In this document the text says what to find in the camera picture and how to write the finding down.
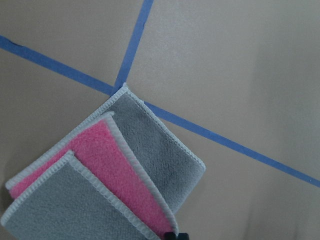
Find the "cloth fabric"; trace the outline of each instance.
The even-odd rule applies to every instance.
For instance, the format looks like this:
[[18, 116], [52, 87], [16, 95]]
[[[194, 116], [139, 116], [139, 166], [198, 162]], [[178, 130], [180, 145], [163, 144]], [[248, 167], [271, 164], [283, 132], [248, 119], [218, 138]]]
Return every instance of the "cloth fabric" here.
[[205, 171], [196, 157], [125, 85], [65, 138], [9, 180], [11, 190], [22, 179], [49, 161], [81, 128], [101, 114], [115, 112], [114, 121], [165, 202], [176, 213]]
[[23, 240], [159, 240], [72, 151], [15, 199], [1, 224]]
[[51, 159], [22, 179], [10, 193], [17, 198], [68, 150], [72, 150], [114, 195], [159, 237], [178, 231], [169, 206], [129, 148], [113, 113], [91, 121]]

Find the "gray microfiber cloth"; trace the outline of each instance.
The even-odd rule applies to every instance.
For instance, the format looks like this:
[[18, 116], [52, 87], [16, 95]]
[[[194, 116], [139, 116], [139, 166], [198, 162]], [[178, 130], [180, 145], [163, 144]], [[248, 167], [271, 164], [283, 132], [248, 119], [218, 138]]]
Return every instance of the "gray microfiber cloth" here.
[[173, 213], [181, 207], [205, 171], [195, 156], [126, 85], [86, 118], [79, 126], [34, 163], [6, 183], [11, 189], [48, 161], [79, 129], [101, 114], [115, 112], [114, 121], [134, 155], [157, 186]]
[[21, 240], [160, 240], [68, 151], [8, 208]]

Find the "tape strip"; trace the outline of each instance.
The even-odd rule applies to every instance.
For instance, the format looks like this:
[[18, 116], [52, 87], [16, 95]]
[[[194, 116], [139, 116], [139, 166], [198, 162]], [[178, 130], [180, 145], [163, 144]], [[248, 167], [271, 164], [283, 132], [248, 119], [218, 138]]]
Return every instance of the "tape strip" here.
[[145, 23], [148, 19], [153, 0], [144, 0], [138, 19], [136, 20], [133, 33], [131, 35], [131, 39], [129, 41], [128, 48], [126, 49], [124, 58], [122, 60], [122, 64], [118, 73], [118, 76], [116, 77], [116, 81], [114, 83], [114, 87], [112, 89], [111, 95], [115, 94], [122, 85], [127, 81], [132, 63], [134, 61], [138, 45], [142, 36], [142, 33], [144, 32]]
[[[41, 53], [38, 53], [34, 50], [31, 50], [30, 48], [27, 48], [25, 46], [17, 45], [4, 36], [0, 35], [0, 48], [13, 53], [19, 57], [22, 57], [26, 60], [29, 60], [35, 64], [38, 64], [44, 68], [50, 69], [56, 73], [59, 73], [67, 78], [73, 79], [79, 83], [82, 83], [90, 88], [93, 88], [97, 91], [100, 91], [104, 94], [111, 95], [114, 88], [110, 86], [109, 84], [100, 81], [96, 78], [93, 78], [83, 72], [80, 72], [76, 69], [73, 69], [61, 62], [58, 62], [52, 58], [49, 58]], [[311, 176], [308, 176], [298, 170], [295, 170], [283, 163], [280, 163], [276, 160], [273, 160], [261, 153], [258, 153], [248, 147], [245, 147], [237, 142], [234, 142], [224, 136], [221, 136], [215, 132], [212, 132], [204, 127], [201, 127], [193, 122], [190, 122], [186, 119], [183, 119], [182, 117], [179, 117], [177, 115], [174, 115], [173, 113], [170, 113], [166, 110], [163, 110], [155, 105], [152, 105], [151, 103], [145, 102], [145, 104], [154, 112], [155, 115], [157, 115], [159, 118], [162, 118], [164, 120], [167, 120], [175, 125], [178, 125], [184, 129], [187, 129], [195, 134], [198, 134], [200, 136], [203, 136], [207, 139], [210, 139], [218, 144], [221, 144], [227, 148], [230, 148], [238, 153], [244, 154], [250, 158], [253, 158], [261, 163], [264, 163], [266, 165], [269, 165], [275, 169], [278, 169], [286, 174], [289, 174], [295, 178], [298, 178], [302, 181], [305, 181], [309, 184], [312, 184], [318, 188], [320, 188], [320, 180], [315, 179]]]
[[202, 126], [199, 126], [193, 122], [190, 122], [182, 117], [174, 115], [173, 113], [168, 112], [166, 110], [163, 110], [160, 107], [152, 105], [151, 103], [144, 102], [144, 104], [146, 104], [154, 112], [154, 114], [157, 115], [159, 118], [167, 120], [175, 125], [178, 125], [184, 129], [187, 129], [195, 134], [198, 134], [198, 135], [203, 136], [207, 139], [210, 139], [210, 140], [212, 140], [218, 144], [221, 144], [229, 149], [232, 149], [238, 153], [246, 155], [246, 156], [253, 158], [261, 163], [269, 165], [269, 166], [271, 166], [275, 169], [278, 169], [286, 174], [289, 174], [293, 177], [296, 177], [300, 180], [303, 180], [309, 184], [315, 185], [318, 188], [320, 188], [320, 180], [318, 180], [318, 179], [315, 179], [311, 176], [308, 176], [298, 170], [295, 170], [287, 165], [284, 165], [281, 162], [278, 162], [276, 160], [273, 160], [270, 157], [262, 155], [261, 153], [256, 152], [246, 146], [243, 146], [235, 141], [232, 141], [232, 140], [230, 140], [224, 136], [221, 136], [213, 131], [210, 131]]
[[50, 69], [58, 74], [61, 74], [69, 79], [75, 80], [92, 89], [110, 95], [113, 87], [103, 81], [100, 81], [92, 76], [89, 76], [81, 71], [78, 71], [70, 66], [58, 62], [48, 56], [36, 52], [28, 47], [18, 45], [4, 36], [0, 35], [0, 48], [21, 58], [29, 60], [46, 69]]

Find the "stack of cloths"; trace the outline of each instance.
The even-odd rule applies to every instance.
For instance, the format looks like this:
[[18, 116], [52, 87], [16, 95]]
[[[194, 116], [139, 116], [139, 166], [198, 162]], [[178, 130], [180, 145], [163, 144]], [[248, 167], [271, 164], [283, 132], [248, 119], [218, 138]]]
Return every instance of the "stack of cloths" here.
[[205, 171], [127, 86], [6, 183], [23, 240], [159, 240]]

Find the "fuzzy pink fabric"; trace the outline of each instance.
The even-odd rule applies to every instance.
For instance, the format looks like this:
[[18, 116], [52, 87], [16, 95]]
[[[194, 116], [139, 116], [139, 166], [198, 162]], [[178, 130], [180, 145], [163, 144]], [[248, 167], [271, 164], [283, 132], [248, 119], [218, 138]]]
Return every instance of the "fuzzy pink fabric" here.
[[162, 238], [165, 232], [173, 232], [162, 208], [119, 149], [104, 119], [79, 133], [48, 162], [20, 181], [11, 189], [11, 196], [16, 199], [68, 150], [155, 234]]

